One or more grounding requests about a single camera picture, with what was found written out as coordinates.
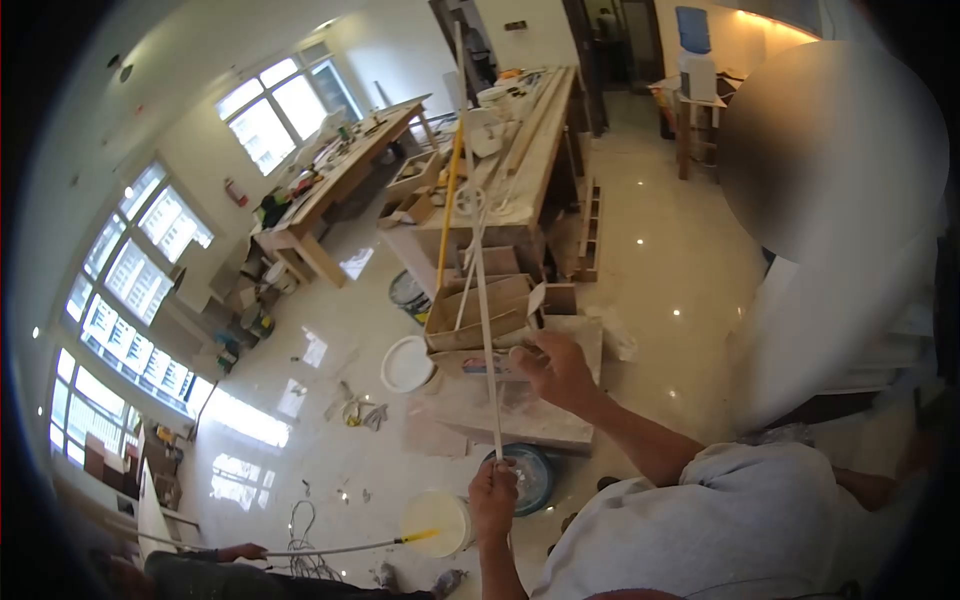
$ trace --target person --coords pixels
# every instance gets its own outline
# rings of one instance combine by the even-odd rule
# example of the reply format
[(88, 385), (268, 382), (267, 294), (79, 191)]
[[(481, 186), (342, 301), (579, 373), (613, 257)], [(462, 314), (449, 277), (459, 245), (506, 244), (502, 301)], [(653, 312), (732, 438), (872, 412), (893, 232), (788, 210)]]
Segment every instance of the person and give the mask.
[(155, 551), (147, 557), (143, 571), (123, 558), (91, 552), (98, 570), (117, 597), (124, 600), (445, 600), (465, 573), (448, 570), (430, 591), (400, 593), (396, 572), (387, 563), (380, 566), (380, 589), (362, 589), (350, 584), (309, 577), (271, 573), (252, 564), (235, 563), (239, 558), (265, 559), (266, 548), (244, 543), (202, 552)]
[(597, 16), (597, 27), (600, 29), (600, 38), (606, 41), (617, 41), (620, 39), (620, 24), (616, 17), (610, 13), (610, 9), (600, 9)]
[[(531, 598), (821, 597), (833, 584), (855, 593), (833, 570), (843, 514), (882, 508), (893, 480), (834, 469), (804, 444), (704, 447), (601, 392), (569, 337), (539, 331), (534, 342), (548, 360), (510, 353), (534, 391), (609, 436), (642, 476), (614, 480), (572, 519)], [(507, 544), (510, 466), (488, 461), (469, 486), (484, 600), (527, 598)]]

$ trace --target hand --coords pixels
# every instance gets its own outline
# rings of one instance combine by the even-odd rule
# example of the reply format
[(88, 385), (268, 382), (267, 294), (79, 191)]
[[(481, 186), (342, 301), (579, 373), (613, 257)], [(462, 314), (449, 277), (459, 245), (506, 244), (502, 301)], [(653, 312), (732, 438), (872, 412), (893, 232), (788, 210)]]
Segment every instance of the hand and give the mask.
[(237, 560), (238, 558), (245, 558), (248, 561), (261, 561), (266, 560), (267, 557), (263, 556), (264, 552), (267, 549), (263, 546), (259, 546), (253, 542), (248, 541), (247, 543), (241, 543), (237, 546), (231, 546), (230, 548), (224, 548), (221, 550), (225, 554), (230, 563)]
[(584, 351), (573, 338), (540, 330), (534, 333), (533, 342), (545, 357), (514, 347), (510, 358), (530, 379), (538, 396), (586, 421), (600, 404), (612, 402), (593, 383)]
[(514, 525), (516, 475), (512, 458), (490, 459), (480, 466), (470, 482), (470, 512), (477, 529), (477, 541), (506, 541)]

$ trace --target fire extinguisher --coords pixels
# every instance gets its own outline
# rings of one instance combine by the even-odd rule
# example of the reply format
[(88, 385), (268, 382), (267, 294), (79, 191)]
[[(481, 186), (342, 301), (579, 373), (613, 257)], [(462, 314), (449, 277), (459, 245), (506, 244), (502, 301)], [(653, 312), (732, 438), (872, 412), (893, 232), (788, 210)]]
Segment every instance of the fire extinguisher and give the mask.
[(250, 200), (247, 198), (247, 194), (244, 194), (231, 178), (226, 178), (224, 180), (224, 191), (227, 192), (227, 195), (237, 206), (246, 206), (247, 202)]

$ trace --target white window frame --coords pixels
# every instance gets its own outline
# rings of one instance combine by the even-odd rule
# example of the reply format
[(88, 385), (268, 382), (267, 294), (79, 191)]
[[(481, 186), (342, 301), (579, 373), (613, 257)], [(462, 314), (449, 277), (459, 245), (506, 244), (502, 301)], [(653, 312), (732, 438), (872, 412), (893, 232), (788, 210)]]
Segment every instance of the white window frame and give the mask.
[[(246, 84), (250, 80), (257, 80), (260, 83), (260, 86), (263, 87), (263, 91), (257, 94), (256, 96), (254, 96), (245, 105), (238, 108), (228, 116), (221, 118), (220, 120), (224, 123), (224, 125), (226, 125), (229, 128), (230, 124), (232, 124), (233, 121), (240, 118), (240, 116), (242, 116), (244, 112), (252, 108), (253, 105), (260, 102), (261, 100), (266, 100), (270, 104), (270, 108), (272, 108), (274, 113), (276, 114), (276, 118), (280, 120), (280, 124), (283, 125), (283, 129), (287, 131), (287, 135), (289, 135), (290, 139), (293, 140), (294, 142), (293, 152), (291, 152), (289, 155), (285, 156), (283, 160), (278, 162), (276, 166), (269, 173), (264, 174), (264, 177), (270, 177), (272, 175), (275, 175), (276, 173), (279, 173), (280, 170), (282, 170), (285, 165), (289, 164), (291, 156), (295, 156), (297, 154), (297, 150), (303, 147), (303, 142), (304, 142), (304, 139), (300, 137), (300, 135), (297, 133), (296, 128), (294, 128), (294, 125), (290, 121), (290, 118), (287, 117), (287, 114), (283, 111), (283, 108), (280, 106), (280, 103), (277, 102), (276, 99), (274, 98), (274, 92), (276, 92), (279, 88), (283, 87), (284, 85), (290, 83), (300, 75), (303, 75), (307, 83), (310, 85), (310, 89), (312, 89), (313, 93), (316, 94), (317, 100), (320, 101), (321, 106), (324, 107), (324, 110), (326, 110), (326, 113), (329, 114), (333, 112), (333, 110), (335, 110), (335, 108), (331, 109), (331, 107), (326, 103), (326, 100), (324, 99), (324, 96), (321, 93), (320, 86), (318, 85), (317, 80), (315, 79), (313, 73), (311, 72), (313, 68), (319, 65), (320, 63), (325, 62), (327, 60), (330, 61), (330, 65), (333, 67), (334, 76), (336, 77), (337, 82), (346, 92), (347, 99), (350, 102), (350, 106), (356, 111), (356, 114), (361, 119), (363, 118), (363, 110), (361, 110), (360, 106), (357, 104), (356, 94), (353, 93), (353, 90), (350, 89), (350, 87), (347, 85), (347, 82), (345, 82), (344, 78), (340, 75), (340, 69), (337, 67), (336, 60), (334, 60), (334, 53), (332, 52), (327, 53), (322, 57), (313, 61), (307, 61), (304, 59), (304, 56), (301, 53), (301, 51), (311, 46), (314, 46), (316, 44), (319, 44), (321, 42), (325, 43), (323, 39), (311, 39), (309, 42), (304, 42), (303, 44), (300, 44), (297, 50), (291, 52), (287, 56), (282, 56), (281, 58), (272, 60), (269, 64), (267, 64), (267, 66), (260, 69), (256, 75), (245, 79), (243, 82), (240, 83), (240, 85), (235, 86), (230, 92), (228, 92), (227, 94), (224, 94), (223, 97), (221, 98), (221, 100), (223, 100), (224, 98), (227, 98), (227, 96), (233, 93), (234, 90), (239, 88), (241, 85)], [(275, 64), (279, 64), (287, 59), (290, 59), (294, 62), (294, 65), (297, 66), (297, 70), (291, 73), (290, 75), (288, 75), (287, 77), (284, 77), (282, 80), (280, 80), (279, 82), (273, 85), (270, 85), (270, 86), (264, 85), (263, 80), (260, 79), (260, 74), (266, 71), (267, 69), (269, 69), (270, 67), (274, 66)], [(233, 134), (233, 129), (230, 129), (230, 134), (232, 134), (234, 139), (236, 139), (236, 135)], [(246, 149), (244, 149), (244, 152), (245, 154), (247, 154), (247, 157), (251, 160), (251, 162), (256, 164), (256, 161), (253, 160), (252, 156), (246, 153)]]
[[(120, 370), (117, 367), (110, 364), (110, 362), (105, 360), (102, 356), (99, 356), (96, 351), (90, 348), (90, 346), (88, 346), (81, 339), (81, 336), (83, 334), (84, 323), (86, 322), (86, 319), (90, 314), (90, 311), (93, 309), (93, 299), (96, 298), (97, 295), (100, 295), (107, 302), (109, 307), (112, 310), (116, 311), (118, 317), (126, 321), (130, 326), (136, 329), (137, 333), (139, 333), (141, 336), (143, 336), (152, 344), (154, 344), (155, 349), (165, 352), (164, 348), (158, 346), (156, 343), (150, 340), (149, 326), (144, 324), (143, 321), (141, 321), (137, 315), (133, 314), (133, 312), (127, 307), (127, 305), (124, 302), (122, 302), (121, 299), (115, 296), (113, 291), (107, 287), (107, 277), (117, 257), (119, 256), (120, 251), (123, 250), (124, 245), (129, 241), (133, 241), (137, 245), (137, 247), (140, 250), (142, 250), (147, 255), (147, 257), (150, 260), (152, 260), (164, 274), (168, 276), (171, 274), (174, 268), (174, 263), (172, 263), (166, 257), (166, 255), (163, 253), (163, 251), (160, 250), (160, 248), (154, 245), (151, 239), (139, 226), (140, 220), (151, 209), (151, 207), (154, 205), (154, 202), (156, 202), (157, 197), (163, 192), (163, 190), (167, 186), (172, 186), (177, 191), (177, 193), (180, 195), (180, 198), (187, 205), (187, 207), (189, 207), (189, 209), (193, 212), (194, 216), (203, 224), (203, 226), (208, 231), (210, 231), (211, 243), (213, 242), (213, 240), (216, 239), (218, 235), (223, 235), (223, 232), (215, 227), (212, 220), (209, 219), (208, 215), (203, 210), (203, 208), (198, 206), (197, 203), (193, 202), (192, 197), (189, 195), (189, 192), (186, 189), (186, 186), (183, 185), (183, 183), (173, 174), (169, 165), (163, 160), (163, 158), (159, 154), (154, 154), (152, 156), (149, 156), (148, 159), (142, 161), (142, 163), (139, 164), (140, 168), (136, 171), (130, 171), (128, 175), (125, 177), (125, 179), (129, 180), (129, 183), (132, 183), (152, 163), (159, 164), (159, 166), (163, 169), (165, 176), (160, 180), (157, 186), (151, 191), (150, 195), (144, 201), (143, 205), (140, 206), (136, 210), (136, 212), (133, 214), (133, 216), (131, 216), (131, 218), (129, 219), (127, 218), (126, 214), (124, 214), (124, 212), (120, 209), (120, 203), (122, 202), (121, 198), (123, 195), (123, 190), (126, 187), (126, 184), (121, 185), (119, 186), (119, 188), (114, 189), (112, 191), (111, 195), (108, 198), (107, 204), (104, 206), (101, 212), (98, 213), (97, 218), (95, 219), (92, 227), (90, 228), (90, 231), (84, 238), (83, 243), (79, 246), (77, 257), (74, 261), (72, 268), (69, 271), (70, 276), (64, 280), (63, 289), (60, 290), (60, 294), (59, 294), (60, 302), (55, 304), (53, 309), (54, 310), (53, 321), (55, 322), (54, 331), (58, 332), (57, 337), (60, 337), (60, 343), (58, 344), (56, 351), (54, 353), (54, 359), (52, 361), (53, 364), (51, 365), (50, 375), (48, 378), (48, 381), (50, 383), (47, 386), (45, 404), (47, 407), (47, 415), (49, 416), (49, 419), (47, 420), (48, 422), (47, 422), (46, 435), (49, 438), (49, 429), (51, 425), (54, 425), (57, 428), (60, 428), (59, 425), (56, 425), (53, 422), (54, 391), (56, 390), (57, 381), (60, 381), (61, 383), (67, 386), (67, 401), (66, 401), (66, 407), (64, 409), (63, 428), (62, 428), (64, 439), (63, 439), (63, 448), (61, 451), (71, 461), (73, 459), (69, 456), (69, 453), (67, 452), (69, 443), (72, 441), (74, 444), (78, 445), (80, 448), (83, 448), (85, 444), (85, 440), (76, 440), (73, 437), (71, 437), (67, 431), (67, 428), (69, 425), (70, 403), (72, 401), (72, 397), (74, 394), (76, 394), (81, 399), (82, 402), (87, 404), (91, 408), (91, 410), (101, 413), (101, 415), (104, 416), (106, 419), (113, 421), (112, 417), (106, 415), (105, 411), (101, 409), (99, 405), (96, 404), (96, 402), (92, 401), (92, 399), (86, 398), (82, 392), (76, 389), (77, 373), (79, 372), (80, 367), (84, 367), (88, 372), (90, 372), (90, 374), (94, 378), (99, 380), (101, 384), (103, 384), (109, 390), (117, 394), (124, 401), (125, 407), (122, 414), (123, 424), (118, 425), (121, 429), (121, 447), (120, 447), (121, 454), (124, 453), (124, 450), (126, 448), (126, 443), (125, 443), (126, 435), (129, 434), (133, 437), (136, 437), (133, 434), (132, 428), (128, 427), (130, 410), (138, 411), (138, 413), (140, 414), (140, 418), (141, 419), (144, 418), (143, 408), (136, 406), (136, 404), (142, 403), (142, 402), (131, 403), (130, 402), (131, 394), (140, 394), (140, 396), (138, 396), (139, 398), (146, 399), (149, 402), (156, 402), (158, 404), (162, 404), (164, 406), (164, 410), (175, 411), (177, 414), (181, 415), (185, 420), (193, 419), (192, 417), (189, 416), (189, 413), (184, 413), (177, 406), (171, 405), (169, 401), (165, 401), (164, 399), (154, 396), (144, 388), (140, 387), (135, 381), (131, 381), (127, 375), (120, 372)], [(125, 228), (121, 232), (116, 244), (110, 250), (107, 260), (105, 261), (104, 266), (100, 270), (99, 274), (96, 277), (92, 277), (84, 269), (84, 263), (86, 261), (87, 255), (90, 252), (90, 249), (93, 247), (98, 236), (100, 235), (100, 232), (103, 229), (104, 224), (107, 223), (108, 220), (112, 218), (112, 215), (116, 215), (120, 219), (120, 222), (124, 225)], [(70, 295), (73, 291), (74, 283), (78, 277), (82, 278), (90, 285), (90, 290), (86, 296), (84, 305), (81, 307), (80, 318), (77, 321), (77, 320), (74, 320), (72, 315), (67, 313), (66, 304), (70, 299)], [(61, 377), (58, 374), (58, 371), (57, 371), (58, 362), (60, 360), (60, 351), (62, 349), (65, 349), (67, 352), (69, 352), (73, 356), (75, 361), (74, 369), (73, 369), (73, 372), (71, 373), (70, 381), (65, 381), (63, 377)], [(179, 401), (183, 402), (185, 405), (188, 398), (190, 397), (190, 392), (193, 388), (193, 382), (196, 380), (197, 375), (195, 372), (192, 372), (189, 370), (189, 366), (187, 365), (184, 365), (184, 366), (187, 367), (188, 369), (188, 378), (185, 380), (188, 382), (186, 384), (187, 391), (183, 395), (182, 399), (179, 399), (179, 398), (175, 398), (175, 399), (178, 399)], [(115, 373), (115, 375), (119, 378), (119, 381), (121, 381), (121, 383), (118, 384), (117, 382), (109, 380), (109, 378), (111, 377), (110, 375), (111, 372)], [(52, 441), (50, 442), (50, 447), (51, 447), (51, 450), (58, 450)]]

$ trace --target white t-shirt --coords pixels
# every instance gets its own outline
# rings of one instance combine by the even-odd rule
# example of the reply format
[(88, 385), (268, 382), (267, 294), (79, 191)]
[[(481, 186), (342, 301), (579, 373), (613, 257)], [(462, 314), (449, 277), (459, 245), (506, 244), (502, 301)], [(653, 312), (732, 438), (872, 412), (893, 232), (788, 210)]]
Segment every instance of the white t-shirt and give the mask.
[(824, 591), (843, 512), (827, 457), (803, 444), (716, 444), (680, 485), (594, 496), (547, 559), (537, 600), (658, 589), (693, 600)]

